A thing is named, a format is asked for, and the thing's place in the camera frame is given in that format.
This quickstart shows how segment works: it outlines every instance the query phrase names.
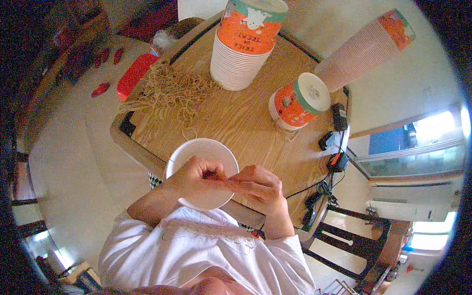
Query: fingers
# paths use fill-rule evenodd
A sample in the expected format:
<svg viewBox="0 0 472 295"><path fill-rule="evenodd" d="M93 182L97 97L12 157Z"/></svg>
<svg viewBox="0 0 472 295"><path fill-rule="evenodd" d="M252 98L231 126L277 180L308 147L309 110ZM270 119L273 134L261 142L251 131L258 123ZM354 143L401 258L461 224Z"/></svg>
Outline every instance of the fingers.
<svg viewBox="0 0 472 295"><path fill-rule="evenodd" d="M211 161L197 156L191 157L186 165L196 169L196 172L205 179L226 180L227 176L221 162Z"/></svg>
<svg viewBox="0 0 472 295"><path fill-rule="evenodd" d="M262 199L274 194L274 188L255 182L240 182L229 179L225 183L234 192L257 196Z"/></svg>
<svg viewBox="0 0 472 295"><path fill-rule="evenodd" d="M278 177L260 166L247 166L243 171L229 178L230 180L239 182L255 182L260 185L277 187L280 180Z"/></svg>

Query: white paper bowl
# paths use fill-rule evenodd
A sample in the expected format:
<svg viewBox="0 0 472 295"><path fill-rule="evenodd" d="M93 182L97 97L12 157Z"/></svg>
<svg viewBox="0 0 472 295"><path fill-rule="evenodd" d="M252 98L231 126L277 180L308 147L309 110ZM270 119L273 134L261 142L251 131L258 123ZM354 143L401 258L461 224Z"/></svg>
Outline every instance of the white paper bowl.
<svg viewBox="0 0 472 295"><path fill-rule="evenodd" d="M239 167L233 153L220 142L209 138L195 138L179 146L170 156L166 166L166 179L177 172L192 156L223 163L227 177L239 173ZM180 198L182 205L197 211L208 211L219 208L233 197L229 191L214 191L205 196L190 200Z"/></svg>

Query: charger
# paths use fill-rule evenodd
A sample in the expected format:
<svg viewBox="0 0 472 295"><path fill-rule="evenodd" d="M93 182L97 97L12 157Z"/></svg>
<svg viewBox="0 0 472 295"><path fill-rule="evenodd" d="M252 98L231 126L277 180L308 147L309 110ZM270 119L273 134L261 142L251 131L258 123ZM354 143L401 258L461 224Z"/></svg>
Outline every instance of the charger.
<svg viewBox="0 0 472 295"><path fill-rule="evenodd" d="M333 112L333 123L334 130L344 131L347 130L347 116L342 103L335 103L331 106Z"/></svg>
<svg viewBox="0 0 472 295"><path fill-rule="evenodd" d="M326 167L330 172L343 172L347 167L347 156L343 152L336 153L331 156Z"/></svg>

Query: black and white pattern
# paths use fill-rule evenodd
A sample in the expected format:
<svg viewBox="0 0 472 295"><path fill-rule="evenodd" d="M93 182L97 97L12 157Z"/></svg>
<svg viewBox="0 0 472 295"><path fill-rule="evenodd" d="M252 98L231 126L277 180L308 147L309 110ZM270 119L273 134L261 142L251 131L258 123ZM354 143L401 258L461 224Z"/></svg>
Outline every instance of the black and white pattern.
<svg viewBox="0 0 472 295"><path fill-rule="evenodd" d="M154 174L148 171L148 176L149 176L149 187L151 189L155 188L156 186L160 185L162 183L162 180L157 178Z"/></svg>

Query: floor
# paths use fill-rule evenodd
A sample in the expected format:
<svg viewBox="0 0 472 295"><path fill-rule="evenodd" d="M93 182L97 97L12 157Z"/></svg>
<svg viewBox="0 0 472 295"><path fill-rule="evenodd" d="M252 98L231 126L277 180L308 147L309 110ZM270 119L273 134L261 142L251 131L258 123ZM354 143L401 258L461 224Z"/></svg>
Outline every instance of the floor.
<svg viewBox="0 0 472 295"><path fill-rule="evenodd" d="M73 261L87 261L94 269L115 216L149 191L147 172L113 143L109 132L118 105L117 81L134 59L149 52L149 45L114 36L110 40L112 52L119 46L125 52L118 65L109 60L98 69L89 69L77 85L52 91L38 111L30 135L19 143L30 154L34 190L57 247L66 248ZM111 81L110 89L91 99L91 91L107 80ZM349 163L346 177L333 194L342 208L364 212L369 188ZM326 222L370 236L369 226L350 219L329 214ZM360 271L365 265L323 242L315 242L311 250L350 270ZM333 291L335 278L352 285L352 279L311 257L306 260L323 292Z"/></svg>

